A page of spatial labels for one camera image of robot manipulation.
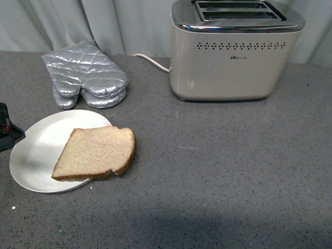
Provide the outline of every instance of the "quilted oven mitt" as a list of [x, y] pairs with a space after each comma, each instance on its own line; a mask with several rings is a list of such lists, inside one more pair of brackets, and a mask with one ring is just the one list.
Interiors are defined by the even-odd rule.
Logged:
[[126, 74], [93, 44], [63, 48], [42, 58], [62, 109], [73, 108], [80, 94], [94, 108], [112, 107], [126, 96]]

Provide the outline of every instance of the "white plate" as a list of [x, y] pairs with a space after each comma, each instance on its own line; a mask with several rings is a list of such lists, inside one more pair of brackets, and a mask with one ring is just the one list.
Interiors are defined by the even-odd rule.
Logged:
[[91, 179], [60, 182], [51, 175], [74, 128], [104, 126], [111, 126], [111, 123], [88, 110], [68, 110], [44, 118], [31, 126], [25, 132], [26, 138], [12, 149], [11, 175], [22, 187], [42, 193], [64, 192], [87, 183]]

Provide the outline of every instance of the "whole wheat bread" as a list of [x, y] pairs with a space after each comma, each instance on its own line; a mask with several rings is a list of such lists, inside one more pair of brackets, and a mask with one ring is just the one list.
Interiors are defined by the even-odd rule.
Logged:
[[74, 129], [55, 165], [59, 181], [106, 177], [124, 172], [134, 159], [136, 139], [130, 128]]

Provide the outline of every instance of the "bread crust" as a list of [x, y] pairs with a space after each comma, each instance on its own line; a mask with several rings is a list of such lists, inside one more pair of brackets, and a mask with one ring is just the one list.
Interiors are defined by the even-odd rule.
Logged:
[[[64, 146], [64, 149], [62, 150], [61, 155], [58, 158], [58, 161], [57, 161], [56, 165], [54, 166], [51, 178], [53, 178], [53, 179], [55, 179], [57, 181], [74, 181], [74, 180], [89, 179], [89, 178], [105, 178], [105, 177], [108, 177], [109, 175], [111, 175], [112, 173], [114, 173], [115, 175], [122, 174], [132, 164], [132, 162], [133, 162], [133, 160], [135, 158], [135, 155], [136, 155], [136, 137], [135, 137], [135, 134], [132, 132], [132, 130], [130, 128], [123, 128], [123, 129], [129, 129], [131, 131], [131, 133], [133, 135], [133, 139], [134, 139], [134, 145], [133, 145], [133, 149], [131, 151], [130, 157], [128, 158], [128, 160], [126, 161], [126, 163], [123, 165], [122, 168], [120, 168], [119, 170], [117, 170], [115, 172], [113, 172], [111, 169], [109, 169], [109, 170], [107, 170], [105, 172], [98, 173], [98, 174], [54, 176], [54, 172], [55, 172], [56, 168], [58, 167], [58, 163], [61, 160], [61, 157], [62, 157], [64, 151], [66, 150], [67, 145], [68, 145], [68, 143], [70, 141], [70, 138], [69, 138], [68, 141], [67, 141], [67, 143]], [[71, 132], [70, 137], [72, 137], [78, 130], [83, 130], [83, 129], [81, 129], [81, 128], [75, 128]]]

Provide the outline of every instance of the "toaster slot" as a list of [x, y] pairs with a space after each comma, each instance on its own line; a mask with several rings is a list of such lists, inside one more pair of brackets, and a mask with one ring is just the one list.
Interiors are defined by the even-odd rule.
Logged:
[[286, 18], [265, 1], [194, 1], [202, 21], [223, 19], [280, 20]]
[[266, 9], [266, 5], [262, 3], [248, 2], [198, 2], [200, 8], [220, 9], [220, 8], [250, 8], [250, 9]]
[[204, 19], [215, 21], [219, 19], [277, 19], [271, 12], [250, 12], [250, 11], [204, 11]]

